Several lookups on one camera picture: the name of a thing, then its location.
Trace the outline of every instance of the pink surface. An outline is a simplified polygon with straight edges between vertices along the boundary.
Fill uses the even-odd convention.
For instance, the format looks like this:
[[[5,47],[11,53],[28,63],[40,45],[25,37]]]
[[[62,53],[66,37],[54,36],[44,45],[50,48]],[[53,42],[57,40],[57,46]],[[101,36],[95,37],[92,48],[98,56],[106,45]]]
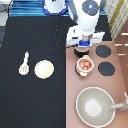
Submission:
[[[66,50],[66,128],[90,128],[90,126],[81,121],[76,112],[77,95],[86,87],[94,86],[106,90],[112,96],[115,103],[120,103],[125,99],[123,93],[126,92],[126,88],[115,43],[104,41],[101,44],[110,47],[112,54],[107,58],[99,57],[95,53],[96,46],[99,44],[94,44],[90,48],[89,57],[93,60],[95,66],[87,77],[80,77],[75,73],[75,65],[79,58],[74,55],[74,48]],[[108,61],[114,65],[114,75],[106,77],[99,73],[98,65],[103,61]],[[128,128],[127,120],[128,110],[123,112],[116,111],[114,120],[106,128]]]

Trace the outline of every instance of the stove burner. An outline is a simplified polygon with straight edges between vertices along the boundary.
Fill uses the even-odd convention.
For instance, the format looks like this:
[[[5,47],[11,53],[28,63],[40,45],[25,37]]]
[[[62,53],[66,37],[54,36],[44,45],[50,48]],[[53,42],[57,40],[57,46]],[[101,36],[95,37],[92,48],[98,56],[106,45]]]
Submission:
[[[99,45],[96,48],[96,54],[102,58],[106,58],[111,54],[111,49],[106,45]]]
[[[112,76],[115,72],[114,66],[109,62],[102,62],[98,66],[100,74],[103,76]]]

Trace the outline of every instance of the white bowl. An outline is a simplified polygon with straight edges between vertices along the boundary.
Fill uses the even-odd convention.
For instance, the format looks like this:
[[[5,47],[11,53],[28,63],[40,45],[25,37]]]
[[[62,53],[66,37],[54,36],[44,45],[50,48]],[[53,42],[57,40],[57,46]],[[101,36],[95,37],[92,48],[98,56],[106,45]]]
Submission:
[[[50,61],[43,60],[36,64],[35,74],[41,79],[49,78],[54,72],[54,66]]]
[[[105,127],[115,116],[114,104],[108,92],[99,87],[83,89],[76,99],[76,110],[80,119],[91,127]]]

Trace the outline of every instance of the white robot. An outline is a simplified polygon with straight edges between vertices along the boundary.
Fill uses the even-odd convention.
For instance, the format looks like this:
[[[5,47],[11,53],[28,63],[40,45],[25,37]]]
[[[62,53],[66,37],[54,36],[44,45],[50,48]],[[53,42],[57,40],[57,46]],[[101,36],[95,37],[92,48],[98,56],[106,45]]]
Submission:
[[[105,32],[95,33],[100,4],[101,0],[69,1],[69,16],[77,25],[69,28],[66,42],[67,45],[77,45],[75,52],[88,54],[93,43],[102,42]]]

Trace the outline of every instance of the white spoon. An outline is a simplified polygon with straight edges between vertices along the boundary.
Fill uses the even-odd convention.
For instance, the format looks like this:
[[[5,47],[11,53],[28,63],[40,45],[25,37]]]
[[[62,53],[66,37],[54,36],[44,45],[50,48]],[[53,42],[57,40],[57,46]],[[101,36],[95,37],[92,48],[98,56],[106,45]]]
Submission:
[[[25,53],[24,62],[23,62],[23,64],[19,68],[19,73],[21,75],[27,75],[28,72],[29,72],[29,66],[27,65],[27,63],[28,63],[28,57],[29,57],[29,53],[26,52]]]

